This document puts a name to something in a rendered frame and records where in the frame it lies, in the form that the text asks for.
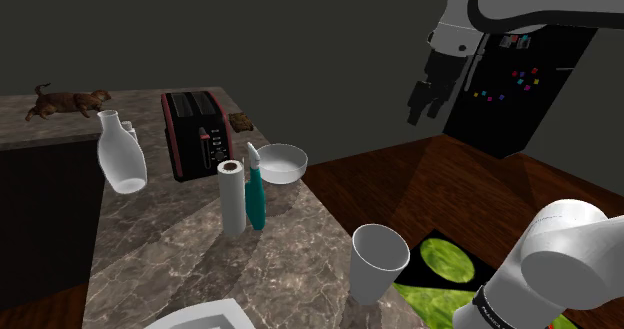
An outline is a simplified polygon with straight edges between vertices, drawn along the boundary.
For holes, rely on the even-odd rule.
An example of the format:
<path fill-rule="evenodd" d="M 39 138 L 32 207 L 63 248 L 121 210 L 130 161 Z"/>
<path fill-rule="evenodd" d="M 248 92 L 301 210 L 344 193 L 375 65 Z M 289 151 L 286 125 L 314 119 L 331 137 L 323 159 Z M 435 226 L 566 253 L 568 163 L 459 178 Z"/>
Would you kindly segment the white cup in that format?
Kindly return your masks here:
<path fill-rule="evenodd" d="M 377 302 L 409 264 L 410 249 L 393 229 L 364 224 L 352 235 L 350 294 L 361 305 Z"/>

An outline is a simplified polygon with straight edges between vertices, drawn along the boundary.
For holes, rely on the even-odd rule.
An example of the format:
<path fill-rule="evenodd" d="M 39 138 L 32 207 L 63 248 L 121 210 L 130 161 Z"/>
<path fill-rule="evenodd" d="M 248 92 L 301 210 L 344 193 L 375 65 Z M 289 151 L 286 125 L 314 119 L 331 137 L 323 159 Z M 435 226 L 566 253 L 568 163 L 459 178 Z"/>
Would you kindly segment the black toaster with red trim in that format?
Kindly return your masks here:
<path fill-rule="evenodd" d="M 210 91 L 161 95 L 174 179 L 185 182 L 218 174 L 218 165 L 233 158 L 227 113 Z"/>

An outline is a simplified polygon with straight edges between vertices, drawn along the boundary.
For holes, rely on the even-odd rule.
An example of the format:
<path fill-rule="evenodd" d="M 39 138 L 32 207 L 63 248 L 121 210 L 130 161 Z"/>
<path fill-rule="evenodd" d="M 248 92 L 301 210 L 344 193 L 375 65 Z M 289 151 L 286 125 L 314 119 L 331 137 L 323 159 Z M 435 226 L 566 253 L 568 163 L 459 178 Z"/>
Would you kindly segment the black fridge with magnets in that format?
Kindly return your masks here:
<path fill-rule="evenodd" d="M 486 35 L 443 133 L 499 159 L 522 151 L 596 33 L 547 25 Z"/>

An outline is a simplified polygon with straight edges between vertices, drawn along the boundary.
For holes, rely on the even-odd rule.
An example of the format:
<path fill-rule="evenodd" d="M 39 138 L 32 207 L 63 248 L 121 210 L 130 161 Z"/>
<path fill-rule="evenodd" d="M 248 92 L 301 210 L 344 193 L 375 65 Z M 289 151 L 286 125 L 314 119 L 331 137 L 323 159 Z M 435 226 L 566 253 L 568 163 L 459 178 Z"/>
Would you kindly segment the white paper towel roll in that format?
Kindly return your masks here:
<path fill-rule="evenodd" d="M 217 170 L 223 231 L 237 236 L 246 228 L 244 165 L 238 160 L 227 160 Z"/>

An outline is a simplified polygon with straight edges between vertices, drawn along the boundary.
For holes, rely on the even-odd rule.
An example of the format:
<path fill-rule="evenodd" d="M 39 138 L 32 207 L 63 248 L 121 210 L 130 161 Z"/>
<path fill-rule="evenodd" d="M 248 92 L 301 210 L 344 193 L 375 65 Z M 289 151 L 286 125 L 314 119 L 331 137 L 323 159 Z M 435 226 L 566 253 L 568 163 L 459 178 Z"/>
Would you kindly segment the large white bottle vase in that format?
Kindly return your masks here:
<path fill-rule="evenodd" d="M 102 133 L 97 144 L 99 165 L 118 194 L 132 194 L 147 185 L 143 151 L 137 140 L 122 126 L 115 110 L 97 113 Z"/>

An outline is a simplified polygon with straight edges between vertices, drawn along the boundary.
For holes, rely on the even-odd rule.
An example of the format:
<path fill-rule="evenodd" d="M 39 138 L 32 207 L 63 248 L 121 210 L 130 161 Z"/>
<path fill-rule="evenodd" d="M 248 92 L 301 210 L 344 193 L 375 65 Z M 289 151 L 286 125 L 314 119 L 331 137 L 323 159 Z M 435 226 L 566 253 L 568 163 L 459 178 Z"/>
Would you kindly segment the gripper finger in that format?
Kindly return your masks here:
<path fill-rule="evenodd" d="M 418 81 L 408 100 L 410 108 L 407 122 L 413 126 L 418 124 L 424 108 L 433 100 L 431 84 L 425 81 Z"/>
<path fill-rule="evenodd" d="M 442 93 L 433 99 L 430 103 L 427 111 L 427 116 L 431 119 L 435 119 L 441 109 L 441 107 L 449 100 L 450 93 Z"/>

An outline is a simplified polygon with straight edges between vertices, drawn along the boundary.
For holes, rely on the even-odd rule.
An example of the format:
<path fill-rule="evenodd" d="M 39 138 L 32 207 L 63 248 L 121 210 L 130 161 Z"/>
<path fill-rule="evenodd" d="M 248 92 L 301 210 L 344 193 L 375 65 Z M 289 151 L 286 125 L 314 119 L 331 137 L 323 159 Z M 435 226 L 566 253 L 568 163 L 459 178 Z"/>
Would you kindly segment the white square plate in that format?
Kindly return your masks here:
<path fill-rule="evenodd" d="M 241 306 L 226 298 L 172 312 L 145 329 L 256 329 Z"/>

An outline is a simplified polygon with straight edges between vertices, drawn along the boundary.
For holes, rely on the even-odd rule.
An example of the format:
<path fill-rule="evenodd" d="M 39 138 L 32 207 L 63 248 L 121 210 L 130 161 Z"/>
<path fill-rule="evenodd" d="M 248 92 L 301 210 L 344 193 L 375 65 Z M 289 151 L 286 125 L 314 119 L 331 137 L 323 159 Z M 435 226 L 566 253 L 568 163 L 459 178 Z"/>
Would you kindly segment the white bowl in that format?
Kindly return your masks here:
<path fill-rule="evenodd" d="M 258 149 L 259 171 L 262 179 L 271 184 L 285 185 L 299 180 L 306 172 L 308 156 L 290 144 L 268 144 Z"/>

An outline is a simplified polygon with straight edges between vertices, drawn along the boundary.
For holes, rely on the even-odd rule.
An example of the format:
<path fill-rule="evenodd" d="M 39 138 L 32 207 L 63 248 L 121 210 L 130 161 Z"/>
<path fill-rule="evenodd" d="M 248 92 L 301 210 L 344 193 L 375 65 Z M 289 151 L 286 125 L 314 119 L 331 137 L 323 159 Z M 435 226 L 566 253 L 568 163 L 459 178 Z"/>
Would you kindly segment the brown bread slice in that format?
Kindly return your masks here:
<path fill-rule="evenodd" d="M 230 113 L 228 115 L 228 120 L 236 133 L 254 130 L 253 123 L 244 112 Z"/>

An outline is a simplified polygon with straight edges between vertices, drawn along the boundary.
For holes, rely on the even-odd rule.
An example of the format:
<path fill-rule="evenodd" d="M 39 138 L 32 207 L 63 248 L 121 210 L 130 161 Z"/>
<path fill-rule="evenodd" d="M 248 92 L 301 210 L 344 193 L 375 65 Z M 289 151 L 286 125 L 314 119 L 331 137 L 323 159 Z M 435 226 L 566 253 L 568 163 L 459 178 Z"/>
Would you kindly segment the brown cat figure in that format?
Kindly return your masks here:
<path fill-rule="evenodd" d="M 42 89 L 47 86 L 49 86 L 49 83 L 35 87 L 35 93 L 38 98 L 35 105 L 26 114 L 26 121 L 30 121 L 33 116 L 39 116 L 47 120 L 48 116 L 54 113 L 73 112 L 79 112 L 85 118 L 89 118 L 89 110 L 100 112 L 102 104 L 112 99 L 112 96 L 106 90 L 96 90 L 91 93 L 55 92 L 45 94 L 42 92 Z"/>

